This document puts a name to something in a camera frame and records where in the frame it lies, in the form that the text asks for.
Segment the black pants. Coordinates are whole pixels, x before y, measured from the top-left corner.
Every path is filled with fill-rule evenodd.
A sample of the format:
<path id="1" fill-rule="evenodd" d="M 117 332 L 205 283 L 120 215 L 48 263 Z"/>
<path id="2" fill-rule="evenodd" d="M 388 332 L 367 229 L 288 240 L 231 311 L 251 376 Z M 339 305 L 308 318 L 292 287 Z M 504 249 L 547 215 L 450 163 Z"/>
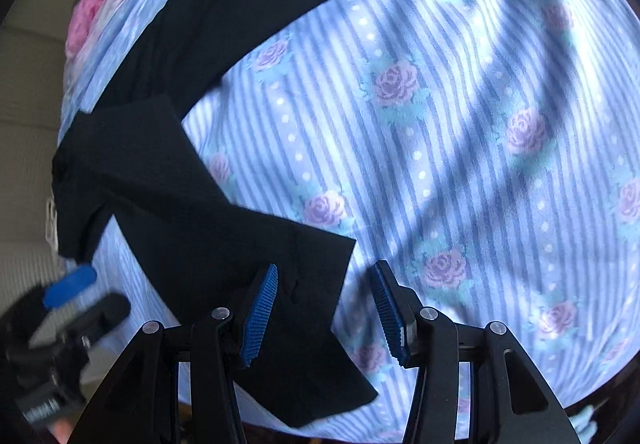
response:
<path id="1" fill-rule="evenodd" d="M 354 239 L 231 203 L 182 122 L 232 66 L 327 1 L 168 0 L 53 159 L 62 256 L 90 261 L 115 221 L 183 325 L 278 269 L 273 321 L 239 383 L 293 428 L 376 398 L 331 329 Z"/>

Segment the blue striped floral bedsheet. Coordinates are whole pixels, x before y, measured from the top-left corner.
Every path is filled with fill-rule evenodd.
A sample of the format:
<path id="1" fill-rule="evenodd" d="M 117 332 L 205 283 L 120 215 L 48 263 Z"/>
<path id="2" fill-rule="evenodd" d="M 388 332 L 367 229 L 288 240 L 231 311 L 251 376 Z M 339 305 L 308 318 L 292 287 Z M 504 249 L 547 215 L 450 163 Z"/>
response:
<path id="1" fill-rule="evenodd" d="M 167 1 L 123 0 L 67 61 L 58 147 Z M 451 320 L 505 323 L 564 406 L 638 354 L 639 21 L 626 0 L 328 0 L 232 66 L 182 126 L 231 203 L 355 242 L 331 329 L 375 400 L 293 428 L 238 377 L 250 424 L 401 439 L 416 373 L 386 344 L 368 279 L 379 260 Z M 115 352 L 150 319 L 180 323 L 115 221 L 90 261 L 64 259 L 98 273 L 80 305 L 129 297 Z"/>

